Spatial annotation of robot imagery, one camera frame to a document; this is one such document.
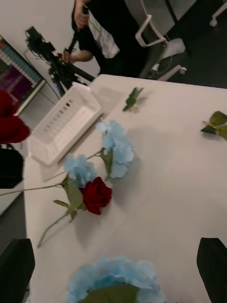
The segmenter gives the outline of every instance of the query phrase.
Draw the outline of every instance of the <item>person's arm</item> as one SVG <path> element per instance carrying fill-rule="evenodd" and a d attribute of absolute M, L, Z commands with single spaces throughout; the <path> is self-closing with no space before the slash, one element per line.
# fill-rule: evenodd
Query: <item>person's arm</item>
<path fill-rule="evenodd" d="M 71 55 L 69 52 L 65 52 L 61 59 L 65 62 L 88 62 L 93 58 L 93 54 L 89 51 L 82 50 L 80 53 L 76 55 Z"/>
<path fill-rule="evenodd" d="M 88 2 L 89 0 L 75 0 L 74 20 L 78 29 L 87 26 L 89 15 L 83 14 L 83 6 Z"/>

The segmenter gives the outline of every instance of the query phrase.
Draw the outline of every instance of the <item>white plastic basket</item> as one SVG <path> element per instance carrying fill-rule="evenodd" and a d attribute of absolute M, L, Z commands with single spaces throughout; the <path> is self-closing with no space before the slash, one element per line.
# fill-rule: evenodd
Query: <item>white plastic basket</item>
<path fill-rule="evenodd" d="M 102 114 L 91 89 L 75 83 L 30 136 L 30 155 L 49 167 L 57 163 Z"/>

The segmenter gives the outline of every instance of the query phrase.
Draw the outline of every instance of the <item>table surface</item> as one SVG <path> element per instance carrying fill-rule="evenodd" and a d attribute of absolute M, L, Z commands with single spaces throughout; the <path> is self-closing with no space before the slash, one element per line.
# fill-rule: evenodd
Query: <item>table surface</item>
<path fill-rule="evenodd" d="M 144 87 L 137 113 L 124 113 L 132 89 Z M 65 209 L 52 200 L 67 201 L 59 188 L 25 192 L 27 235 L 35 253 L 31 303 L 66 301 L 70 275 L 82 264 L 103 255 L 150 260 L 170 303 L 208 303 L 196 256 L 201 237 L 227 240 L 227 142 L 200 132 L 213 112 L 227 113 L 227 90 L 168 82 L 100 76 L 91 85 L 102 99 L 118 105 L 106 118 L 128 130 L 136 158 L 122 179 L 108 182 L 113 199 L 101 216 L 89 212 L 44 231 Z M 92 131 L 75 147 L 75 155 L 99 150 L 101 134 Z M 94 158 L 105 177 L 102 160 Z M 25 165 L 25 188 L 43 182 L 40 166 Z"/>

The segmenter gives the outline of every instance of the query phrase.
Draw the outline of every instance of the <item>black shirt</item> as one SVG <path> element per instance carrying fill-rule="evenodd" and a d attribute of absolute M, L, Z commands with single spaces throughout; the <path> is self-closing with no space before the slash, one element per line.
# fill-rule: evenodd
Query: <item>black shirt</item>
<path fill-rule="evenodd" d="M 141 47 L 135 38 L 139 26 L 129 13 L 124 0 L 91 0 L 87 7 L 98 23 L 112 35 L 120 51 L 114 58 L 106 59 L 89 27 L 84 27 L 79 32 L 80 50 L 90 51 L 105 73 L 118 74 L 117 71 L 112 73 L 107 70 L 114 68 L 118 63 L 118 66 L 124 65 L 120 68 L 121 75 L 130 76 L 133 73 L 131 76 L 134 76 L 134 74 L 138 74 L 145 63 L 147 49 Z M 72 12 L 72 28 L 77 31 L 74 11 L 75 7 Z"/>

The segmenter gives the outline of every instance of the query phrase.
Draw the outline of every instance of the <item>light blue flower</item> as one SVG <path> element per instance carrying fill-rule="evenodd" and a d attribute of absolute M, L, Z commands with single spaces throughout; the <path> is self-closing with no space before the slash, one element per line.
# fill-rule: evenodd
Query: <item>light blue flower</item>
<path fill-rule="evenodd" d="M 126 130 L 114 120 L 111 120 L 109 125 L 100 122 L 96 125 L 96 129 L 104 133 L 102 140 L 104 154 L 107 155 L 111 149 L 113 150 L 110 177 L 123 177 L 134 158 L 133 146 L 126 136 Z"/>
<path fill-rule="evenodd" d="M 64 170 L 69 173 L 70 179 L 78 180 L 78 187 L 84 187 L 96 178 L 94 164 L 88 162 L 85 155 L 79 155 L 76 159 L 71 154 L 67 155 Z"/>
<path fill-rule="evenodd" d="M 140 288 L 137 294 L 138 303 L 166 301 L 159 290 L 157 274 L 152 263 L 134 263 L 127 258 L 117 257 L 114 260 L 103 258 L 96 263 L 80 267 L 70 278 L 67 303 L 77 303 L 95 289 L 122 284 Z"/>

